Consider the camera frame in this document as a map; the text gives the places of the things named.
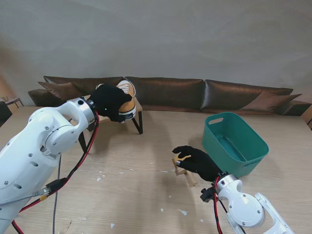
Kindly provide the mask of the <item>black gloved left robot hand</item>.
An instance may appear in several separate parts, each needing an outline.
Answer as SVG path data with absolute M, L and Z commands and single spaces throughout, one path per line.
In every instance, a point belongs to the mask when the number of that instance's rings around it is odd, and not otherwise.
M 94 103 L 95 110 L 100 116 L 121 123 L 125 121 L 125 117 L 119 114 L 119 109 L 123 104 L 131 101 L 132 97 L 120 88 L 102 84 L 91 93 L 88 100 Z

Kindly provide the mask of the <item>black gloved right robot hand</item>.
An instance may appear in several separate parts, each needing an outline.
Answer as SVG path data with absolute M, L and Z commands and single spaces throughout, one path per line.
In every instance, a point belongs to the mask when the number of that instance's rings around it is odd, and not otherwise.
M 203 180 L 213 182 L 222 173 L 210 156 L 191 146 L 178 146 L 172 150 L 177 154 L 176 166 L 197 173 Z

